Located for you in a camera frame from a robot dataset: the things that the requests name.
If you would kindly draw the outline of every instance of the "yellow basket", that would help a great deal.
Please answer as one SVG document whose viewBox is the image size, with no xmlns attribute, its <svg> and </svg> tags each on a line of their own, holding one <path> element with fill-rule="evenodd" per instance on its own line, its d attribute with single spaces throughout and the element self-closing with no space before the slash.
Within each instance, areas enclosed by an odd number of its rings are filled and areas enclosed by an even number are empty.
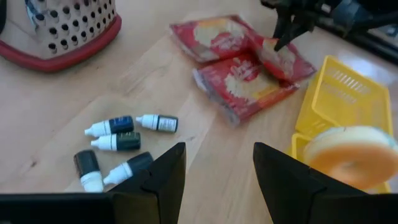
<svg viewBox="0 0 398 224">
<path fill-rule="evenodd" d="M 326 56 L 310 82 L 296 130 L 311 138 L 332 127 L 366 125 L 393 136 L 386 87 Z"/>
<path fill-rule="evenodd" d="M 300 133 L 295 133 L 292 136 L 292 148 L 290 149 L 290 156 L 294 159 L 304 163 L 304 149 L 305 146 L 311 141 L 311 138 Z M 390 185 L 385 182 L 367 191 L 370 194 L 379 193 L 386 194 L 391 193 Z"/>
</svg>

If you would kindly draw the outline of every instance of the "grater hole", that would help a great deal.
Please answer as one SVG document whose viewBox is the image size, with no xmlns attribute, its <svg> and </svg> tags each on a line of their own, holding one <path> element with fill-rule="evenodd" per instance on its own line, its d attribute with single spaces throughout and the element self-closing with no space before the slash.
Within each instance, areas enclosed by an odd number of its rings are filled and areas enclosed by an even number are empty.
<svg viewBox="0 0 398 224">
<path fill-rule="evenodd" d="M 39 21 L 43 21 L 44 20 L 44 15 L 43 14 L 37 14 L 36 15 L 36 19 Z"/>
<path fill-rule="evenodd" d="M 55 35 L 55 34 L 57 34 L 57 29 L 54 28 L 54 27 L 51 27 L 51 28 L 49 29 L 49 32 L 50 32 L 50 34 Z"/>
<path fill-rule="evenodd" d="M 50 12 L 50 16 L 51 16 L 52 18 L 57 18 L 57 17 L 58 17 L 58 12 L 55 11 L 55 10 L 52 10 L 52 11 Z"/>
<path fill-rule="evenodd" d="M 56 48 L 57 48 L 57 46 L 55 45 L 55 43 L 49 44 L 49 49 L 55 50 Z"/>
<path fill-rule="evenodd" d="M 68 29 L 69 29 L 68 25 L 66 25 L 66 24 L 62 25 L 61 28 L 65 31 L 68 31 Z"/>
<path fill-rule="evenodd" d="M 74 7 L 76 10 L 80 10 L 80 4 L 79 4 L 79 3 L 76 3 L 73 7 Z"/>
<path fill-rule="evenodd" d="M 69 9 L 68 6 L 65 6 L 65 7 L 62 9 L 62 11 L 63 11 L 63 13 L 65 13 L 65 14 L 67 15 L 67 14 L 69 14 L 70 9 Z"/>
</svg>

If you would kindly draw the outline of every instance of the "tape roll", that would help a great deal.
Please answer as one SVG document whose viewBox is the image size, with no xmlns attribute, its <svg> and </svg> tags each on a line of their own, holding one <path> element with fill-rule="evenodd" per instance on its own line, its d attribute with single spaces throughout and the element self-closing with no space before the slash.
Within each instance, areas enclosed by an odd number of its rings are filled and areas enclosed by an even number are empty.
<svg viewBox="0 0 398 224">
<path fill-rule="evenodd" d="M 306 146 L 304 162 L 350 186 L 371 189 L 398 172 L 398 145 L 373 127 L 332 128 Z"/>
</svg>

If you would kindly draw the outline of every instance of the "bottle label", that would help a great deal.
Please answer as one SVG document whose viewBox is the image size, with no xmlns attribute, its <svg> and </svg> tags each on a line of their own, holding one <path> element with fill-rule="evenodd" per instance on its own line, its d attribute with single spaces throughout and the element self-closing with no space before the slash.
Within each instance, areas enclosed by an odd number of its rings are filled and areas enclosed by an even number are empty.
<svg viewBox="0 0 398 224">
<path fill-rule="evenodd" d="M 141 147 L 141 135 L 139 133 L 128 132 L 116 135 L 117 151 L 128 151 Z"/>
<path fill-rule="evenodd" d="M 131 116 L 110 119 L 109 127 L 111 128 L 111 133 L 125 133 L 134 130 Z"/>
<path fill-rule="evenodd" d="M 157 122 L 158 131 L 176 132 L 178 125 L 178 118 L 171 116 L 159 116 Z"/>
</svg>

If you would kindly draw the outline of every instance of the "cheese grater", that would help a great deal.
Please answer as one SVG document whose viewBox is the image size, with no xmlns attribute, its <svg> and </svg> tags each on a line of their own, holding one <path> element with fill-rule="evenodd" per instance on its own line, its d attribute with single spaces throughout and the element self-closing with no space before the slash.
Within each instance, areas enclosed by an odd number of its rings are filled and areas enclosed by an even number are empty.
<svg viewBox="0 0 398 224">
<path fill-rule="evenodd" d="M 43 72 L 89 58 L 121 28 L 115 0 L 0 0 L 2 11 L 0 55 Z"/>
</svg>

